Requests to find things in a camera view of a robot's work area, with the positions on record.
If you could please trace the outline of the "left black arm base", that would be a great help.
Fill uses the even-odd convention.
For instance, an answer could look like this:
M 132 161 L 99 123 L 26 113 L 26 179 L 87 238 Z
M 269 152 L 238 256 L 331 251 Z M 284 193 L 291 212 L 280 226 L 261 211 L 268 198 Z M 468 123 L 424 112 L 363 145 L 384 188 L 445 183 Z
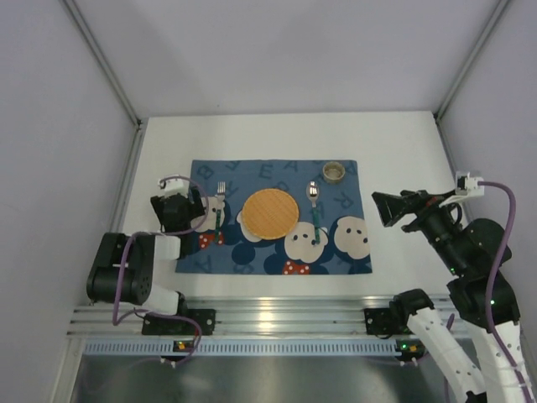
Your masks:
M 189 309 L 186 317 L 199 325 L 202 336 L 213 334 L 216 325 L 214 309 Z M 143 319 L 142 334 L 144 336 L 194 336 L 198 335 L 199 331 L 185 320 L 146 314 Z

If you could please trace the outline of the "green handled fork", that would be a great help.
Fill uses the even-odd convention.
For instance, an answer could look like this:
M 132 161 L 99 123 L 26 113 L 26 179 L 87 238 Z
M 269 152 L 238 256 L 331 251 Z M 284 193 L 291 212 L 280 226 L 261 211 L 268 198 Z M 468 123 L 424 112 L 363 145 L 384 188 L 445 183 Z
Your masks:
M 219 243 L 220 242 L 220 235 L 221 235 L 221 225 L 222 225 L 222 211 L 224 208 L 225 203 L 225 197 L 226 197 L 226 182 L 225 181 L 219 181 L 217 184 L 217 192 L 216 192 L 216 221 L 215 221 L 215 232 L 214 232 L 214 242 Z

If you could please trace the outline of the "green handled spoon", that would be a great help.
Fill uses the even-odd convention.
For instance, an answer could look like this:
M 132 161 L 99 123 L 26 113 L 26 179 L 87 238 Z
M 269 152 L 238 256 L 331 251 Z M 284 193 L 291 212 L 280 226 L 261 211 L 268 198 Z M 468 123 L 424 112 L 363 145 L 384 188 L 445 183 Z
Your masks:
M 321 228 L 319 221 L 319 213 L 317 209 L 317 202 L 320 196 L 319 186 L 315 181 L 310 181 L 306 187 L 306 195 L 311 204 L 312 222 L 314 225 L 315 243 L 321 243 Z

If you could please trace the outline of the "round woven wicker plate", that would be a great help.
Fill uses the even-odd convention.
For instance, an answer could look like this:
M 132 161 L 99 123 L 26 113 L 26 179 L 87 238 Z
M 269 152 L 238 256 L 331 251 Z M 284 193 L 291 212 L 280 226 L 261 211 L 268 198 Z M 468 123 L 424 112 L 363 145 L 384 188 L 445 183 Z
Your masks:
M 246 229 L 262 240 L 275 240 L 288 235 L 299 221 L 296 200 L 286 191 L 266 188 L 253 193 L 242 207 Z

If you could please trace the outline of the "blue cartoon placemat cloth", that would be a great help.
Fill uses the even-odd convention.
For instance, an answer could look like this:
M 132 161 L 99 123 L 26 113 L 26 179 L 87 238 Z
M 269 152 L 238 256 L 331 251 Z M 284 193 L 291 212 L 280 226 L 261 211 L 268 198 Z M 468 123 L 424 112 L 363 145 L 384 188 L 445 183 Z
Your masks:
M 330 183 L 341 165 L 343 177 Z M 370 240 L 355 160 L 194 160 L 208 196 L 179 274 L 367 275 Z

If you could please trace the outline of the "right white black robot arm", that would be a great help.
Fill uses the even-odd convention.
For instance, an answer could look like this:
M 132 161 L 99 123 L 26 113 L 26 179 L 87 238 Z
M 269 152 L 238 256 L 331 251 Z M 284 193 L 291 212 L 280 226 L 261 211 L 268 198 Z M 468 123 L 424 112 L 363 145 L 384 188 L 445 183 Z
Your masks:
M 449 297 L 467 328 L 477 360 L 472 361 L 450 330 L 441 324 L 433 301 L 421 289 L 394 296 L 388 305 L 386 322 L 372 325 L 368 331 L 379 338 L 415 335 L 445 376 L 458 402 L 534 402 L 533 385 L 520 345 L 517 298 L 499 272 L 501 265 L 512 257 L 508 238 L 514 225 L 516 199 L 507 186 L 491 181 L 479 181 L 477 194 L 486 187 L 507 194 L 505 226 L 486 218 L 462 226 L 461 202 L 470 196 L 470 191 L 372 194 L 385 227 L 413 214 L 414 220 L 404 225 L 403 231 L 422 233 L 453 275 L 447 285 Z

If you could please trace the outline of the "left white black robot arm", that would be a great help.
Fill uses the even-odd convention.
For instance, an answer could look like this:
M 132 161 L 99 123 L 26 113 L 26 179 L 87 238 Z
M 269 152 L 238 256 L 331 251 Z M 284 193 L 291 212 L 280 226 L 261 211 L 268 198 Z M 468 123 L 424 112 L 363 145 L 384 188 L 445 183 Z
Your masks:
M 121 302 L 146 306 L 169 316 L 186 312 L 181 292 L 154 284 L 154 270 L 160 260 L 175 262 L 193 253 L 192 223 L 208 218 L 206 194 L 197 186 L 150 198 L 159 221 L 158 232 L 105 233 L 86 281 L 87 297 L 93 302 L 112 304 L 112 321 L 119 323 Z

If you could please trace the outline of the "small beige cup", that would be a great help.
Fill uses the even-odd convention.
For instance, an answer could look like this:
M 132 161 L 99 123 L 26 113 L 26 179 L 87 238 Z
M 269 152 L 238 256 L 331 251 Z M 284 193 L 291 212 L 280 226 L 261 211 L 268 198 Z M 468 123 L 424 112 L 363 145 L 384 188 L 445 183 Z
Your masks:
M 324 164 L 322 174 L 326 183 L 335 185 L 343 180 L 346 170 L 340 162 L 329 161 Z

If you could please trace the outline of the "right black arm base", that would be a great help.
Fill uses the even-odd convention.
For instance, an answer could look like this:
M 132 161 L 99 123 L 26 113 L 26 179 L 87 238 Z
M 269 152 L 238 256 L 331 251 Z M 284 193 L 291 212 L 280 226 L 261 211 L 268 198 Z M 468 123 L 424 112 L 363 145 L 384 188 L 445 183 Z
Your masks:
M 367 335 L 388 339 L 412 333 L 389 308 L 365 308 L 363 313 Z

